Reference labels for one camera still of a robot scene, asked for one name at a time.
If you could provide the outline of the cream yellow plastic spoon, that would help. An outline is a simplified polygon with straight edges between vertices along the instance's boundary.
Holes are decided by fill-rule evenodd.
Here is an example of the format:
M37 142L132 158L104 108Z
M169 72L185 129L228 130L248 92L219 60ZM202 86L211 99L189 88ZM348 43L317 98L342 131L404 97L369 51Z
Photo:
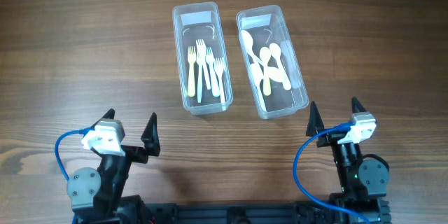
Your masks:
M271 54L268 47L262 47L260 49L260 58L262 60L263 65L263 94L265 96L270 96L272 93L270 77L268 76L268 64L270 60Z

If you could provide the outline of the small white plastic fork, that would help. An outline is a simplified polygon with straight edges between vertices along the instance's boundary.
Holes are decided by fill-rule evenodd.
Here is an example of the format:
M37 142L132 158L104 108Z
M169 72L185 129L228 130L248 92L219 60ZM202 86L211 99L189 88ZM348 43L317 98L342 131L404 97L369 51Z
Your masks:
M210 78L209 78L209 71L207 69L207 63L205 60L206 53L207 53L207 47L206 47L203 39L197 39L196 46L197 46L197 52L199 53L199 62L202 64L202 68L204 71L204 79L206 82L206 88L208 90L210 90L211 84L210 84Z

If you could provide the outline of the slim white plastic spoon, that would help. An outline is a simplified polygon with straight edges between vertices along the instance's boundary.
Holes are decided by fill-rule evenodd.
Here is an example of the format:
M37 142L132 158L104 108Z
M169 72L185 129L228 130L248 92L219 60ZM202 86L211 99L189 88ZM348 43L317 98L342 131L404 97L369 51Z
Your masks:
M258 62L258 58L256 57L255 53L253 52L253 38L252 36L246 31L241 30L240 31L241 37L244 42L244 47L248 55L251 57L253 63L260 68L260 64Z

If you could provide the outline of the cream yellow plastic fork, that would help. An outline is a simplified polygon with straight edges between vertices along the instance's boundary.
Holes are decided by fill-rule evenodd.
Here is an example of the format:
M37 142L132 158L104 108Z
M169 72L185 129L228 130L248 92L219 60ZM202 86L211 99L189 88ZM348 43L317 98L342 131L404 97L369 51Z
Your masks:
M188 63L189 63L189 73L188 73L188 96L195 96L195 62L196 62L196 49L194 46L188 47Z

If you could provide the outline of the broad white plastic spoon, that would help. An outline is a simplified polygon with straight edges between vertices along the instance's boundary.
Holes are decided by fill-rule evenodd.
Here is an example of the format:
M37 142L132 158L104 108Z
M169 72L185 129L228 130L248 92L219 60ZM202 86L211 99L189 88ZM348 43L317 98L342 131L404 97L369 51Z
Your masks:
M263 74L267 73L267 76L275 82L282 83L284 81L284 73L282 70L273 66L268 66L265 70L263 61L258 59L258 62L262 67Z

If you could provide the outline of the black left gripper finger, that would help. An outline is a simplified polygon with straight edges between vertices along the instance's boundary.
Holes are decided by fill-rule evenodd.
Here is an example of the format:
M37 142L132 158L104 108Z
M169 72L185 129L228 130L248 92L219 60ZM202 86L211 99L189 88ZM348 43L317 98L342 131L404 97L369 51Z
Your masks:
M141 135L141 140L146 149L147 155L158 157L160 155L160 141L157 129L157 115L152 113Z
M97 122L95 122L92 127L94 127L100 120L103 119L114 119L115 117L115 110L113 108L110 108L100 119L98 119Z

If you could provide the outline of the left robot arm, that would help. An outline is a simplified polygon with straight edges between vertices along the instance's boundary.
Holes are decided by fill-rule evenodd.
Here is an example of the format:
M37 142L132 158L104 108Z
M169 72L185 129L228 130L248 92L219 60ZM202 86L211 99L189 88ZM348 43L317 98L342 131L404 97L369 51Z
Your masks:
M122 144L123 124L109 109L91 127L82 129L84 149L97 154L98 168L76 170L67 181L75 223L154 223L155 217L139 195L123 197L130 167L160 155L157 115L152 113L141 135L142 146Z

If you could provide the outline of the thick-handled white plastic spoon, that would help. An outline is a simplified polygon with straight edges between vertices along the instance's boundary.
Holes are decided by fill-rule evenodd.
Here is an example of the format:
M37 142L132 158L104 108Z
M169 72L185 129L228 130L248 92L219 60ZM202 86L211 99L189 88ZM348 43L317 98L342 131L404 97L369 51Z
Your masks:
M291 89L291 82L289 81L289 78L286 74L286 71L284 69L284 66L281 62L281 48L279 45L277 45L276 43L271 43L269 45L269 51L271 52L271 55L273 56L273 58L276 60L276 64L280 70L280 72L282 73L283 76L283 88L285 90L290 90Z

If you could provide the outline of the long white plastic fork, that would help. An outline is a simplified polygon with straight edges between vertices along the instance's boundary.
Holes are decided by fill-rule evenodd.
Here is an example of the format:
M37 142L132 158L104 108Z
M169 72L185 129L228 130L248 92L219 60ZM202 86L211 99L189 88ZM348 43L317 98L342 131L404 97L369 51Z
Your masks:
M197 60L196 63L198 64L198 75L197 75L197 102L200 104L202 102L202 70L203 70L203 63L204 58L200 53L197 53Z

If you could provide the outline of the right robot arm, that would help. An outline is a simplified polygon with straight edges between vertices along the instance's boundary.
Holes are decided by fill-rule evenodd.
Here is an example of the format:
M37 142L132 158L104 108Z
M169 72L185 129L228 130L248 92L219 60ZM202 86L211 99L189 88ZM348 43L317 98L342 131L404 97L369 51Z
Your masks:
M382 200L389 182L389 164L360 149L360 143L373 135L377 121L355 97L351 98L351 109L346 127L326 133L317 105L311 103L306 135L317 138L317 147L331 148L342 190L331 194L327 203L354 211L369 223L390 223L389 203Z

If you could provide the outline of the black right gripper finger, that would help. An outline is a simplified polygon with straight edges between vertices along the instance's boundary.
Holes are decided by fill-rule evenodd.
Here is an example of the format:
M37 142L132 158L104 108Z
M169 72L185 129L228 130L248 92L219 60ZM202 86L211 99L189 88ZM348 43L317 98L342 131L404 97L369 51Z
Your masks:
M352 97L351 98L351 110L352 110L352 113L363 113L363 112L366 112L366 109L359 102L357 97Z
M309 122L307 125L306 135L308 137L313 137L319 132L322 132L325 129L323 121L321 119L321 115L317 108L315 101L312 101L310 104L310 114L309 114Z

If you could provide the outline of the thin-handled white plastic spoon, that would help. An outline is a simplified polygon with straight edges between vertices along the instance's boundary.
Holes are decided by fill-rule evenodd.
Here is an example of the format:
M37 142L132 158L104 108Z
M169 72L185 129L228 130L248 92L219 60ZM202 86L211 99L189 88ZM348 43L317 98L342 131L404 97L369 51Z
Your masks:
M254 80L254 83L255 83L255 86L256 86L256 89L258 92L258 100L260 102L260 107L263 111L266 111L265 101L263 98L262 91L260 89L260 83L261 83L261 80L263 79L262 70L261 70L260 66L256 63L252 63L250 65L250 68L251 68L251 72L253 74L253 80Z

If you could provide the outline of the wide-handled white plastic fork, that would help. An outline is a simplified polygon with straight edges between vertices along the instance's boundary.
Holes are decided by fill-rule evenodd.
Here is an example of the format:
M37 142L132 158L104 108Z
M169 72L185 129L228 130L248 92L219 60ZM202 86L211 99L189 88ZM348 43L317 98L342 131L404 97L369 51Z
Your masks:
M206 63L209 65L209 75L211 81L211 91L214 97L220 96L219 85L214 69L215 58L211 47L206 48Z

